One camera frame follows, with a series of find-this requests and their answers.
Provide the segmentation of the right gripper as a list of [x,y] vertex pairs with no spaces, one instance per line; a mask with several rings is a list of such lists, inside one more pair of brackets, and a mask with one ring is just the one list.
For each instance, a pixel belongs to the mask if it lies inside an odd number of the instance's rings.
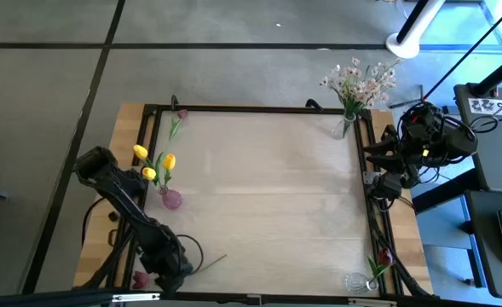
[[366,157],[368,162],[385,169],[386,171],[416,172],[420,166],[421,139],[417,137],[398,136],[394,142],[378,142],[368,145],[363,150],[370,154],[386,154],[395,152],[395,155],[371,155]]

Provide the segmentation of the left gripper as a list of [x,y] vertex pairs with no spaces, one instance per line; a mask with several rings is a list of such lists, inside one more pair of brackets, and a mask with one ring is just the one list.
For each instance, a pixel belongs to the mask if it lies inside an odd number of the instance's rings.
[[142,253],[141,263],[145,271],[164,278],[155,280],[164,294],[172,295],[182,286],[182,279],[167,278],[190,275],[193,272],[193,265],[185,252],[186,249],[181,244],[168,243],[156,252]]

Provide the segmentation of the white veined orchid stem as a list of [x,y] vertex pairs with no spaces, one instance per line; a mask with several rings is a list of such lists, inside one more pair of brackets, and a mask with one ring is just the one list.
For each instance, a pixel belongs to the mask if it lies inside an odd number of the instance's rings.
[[343,105],[344,113],[348,118],[358,114],[363,109],[374,106],[383,99],[384,83],[381,74],[384,65],[361,67],[361,61],[353,57],[351,64],[338,72],[339,80],[334,84],[338,87],[338,99]]

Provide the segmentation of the yellow tulip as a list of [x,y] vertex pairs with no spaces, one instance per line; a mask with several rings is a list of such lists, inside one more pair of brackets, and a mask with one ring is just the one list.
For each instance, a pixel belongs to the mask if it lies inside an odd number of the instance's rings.
[[141,169],[141,175],[144,179],[152,182],[156,187],[161,186],[159,175],[154,168],[148,166],[143,167]]
[[152,167],[156,170],[155,166],[151,162],[151,160],[148,158],[148,151],[141,145],[134,145],[133,146],[133,152],[134,155],[144,164],[144,167]]
[[168,153],[165,155],[162,167],[164,169],[164,185],[167,186],[171,180],[171,171],[176,166],[176,156],[173,153]]

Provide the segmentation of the tall clear glass vase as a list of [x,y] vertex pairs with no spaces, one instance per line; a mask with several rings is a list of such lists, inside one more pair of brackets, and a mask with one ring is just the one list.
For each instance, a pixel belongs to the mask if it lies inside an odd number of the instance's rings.
[[352,126],[356,119],[356,114],[345,113],[339,123],[332,129],[332,137],[336,140],[345,138],[349,131],[349,128]]

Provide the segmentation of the purple glass vase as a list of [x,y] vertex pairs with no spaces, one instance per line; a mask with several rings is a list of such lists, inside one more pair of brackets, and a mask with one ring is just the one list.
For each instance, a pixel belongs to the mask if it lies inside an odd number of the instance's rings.
[[162,204],[166,209],[177,210],[182,205],[182,196],[179,192],[168,188],[165,185],[158,187],[158,193],[161,196]]

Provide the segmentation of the round ribbed clear vase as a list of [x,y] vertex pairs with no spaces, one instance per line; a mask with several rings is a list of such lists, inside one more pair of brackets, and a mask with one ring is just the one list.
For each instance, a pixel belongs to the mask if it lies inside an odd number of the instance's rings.
[[362,273],[350,273],[345,277],[345,286],[356,295],[362,295],[378,290],[378,282]]

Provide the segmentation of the grey desk cart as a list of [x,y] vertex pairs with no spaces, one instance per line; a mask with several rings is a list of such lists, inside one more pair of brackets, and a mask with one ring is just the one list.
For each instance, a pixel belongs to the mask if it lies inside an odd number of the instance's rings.
[[496,114],[494,130],[479,134],[474,167],[449,182],[413,199],[417,213],[424,213],[451,200],[464,200],[485,273],[488,291],[502,298],[502,88],[497,97],[474,96],[468,84],[454,87],[461,119],[469,124],[481,115]]

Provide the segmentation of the white pole stand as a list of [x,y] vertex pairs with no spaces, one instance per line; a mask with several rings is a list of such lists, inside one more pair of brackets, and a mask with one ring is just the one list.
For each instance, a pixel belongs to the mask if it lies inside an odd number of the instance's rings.
[[420,39],[446,0],[418,0],[400,31],[385,40],[389,52],[402,59],[411,59],[420,51]]

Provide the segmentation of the black tripod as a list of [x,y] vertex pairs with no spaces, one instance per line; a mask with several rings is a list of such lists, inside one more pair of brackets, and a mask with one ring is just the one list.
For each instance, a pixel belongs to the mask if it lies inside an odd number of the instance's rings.
[[418,99],[414,99],[411,101],[404,101],[397,104],[390,104],[389,108],[394,109],[398,107],[409,106],[410,104],[416,104],[418,102],[428,101],[428,98],[432,95],[432,93],[473,53],[480,44],[492,33],[495,32],[499,25],[502,23],[502,15],[490,26],[490,28],[470,47],[465,50],[463,56],[440,78],[439,81],[435,83],[434,86],[430,88],[428,92],[421,93]]

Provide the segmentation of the black table frame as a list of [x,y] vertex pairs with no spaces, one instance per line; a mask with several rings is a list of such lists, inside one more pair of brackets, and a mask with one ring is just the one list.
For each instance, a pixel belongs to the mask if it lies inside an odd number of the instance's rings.
[[335,141],[321,124],[341,113],[311,107],[191,106],[179,137],[175,188],[163,207],[147,187],[145,213],[182,234],[210,268],[171,294],[219,304],[347,304],[351,272],[375,247],[362,174],[362,136]]

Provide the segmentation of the grey metal frame beams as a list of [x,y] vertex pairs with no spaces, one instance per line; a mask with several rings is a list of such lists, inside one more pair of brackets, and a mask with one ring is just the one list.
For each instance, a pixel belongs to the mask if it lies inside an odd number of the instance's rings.
[[111,290],[72,290],[51,293],[0,296],[0,307],[90,307],[102,304],[160,300],[154,292]]

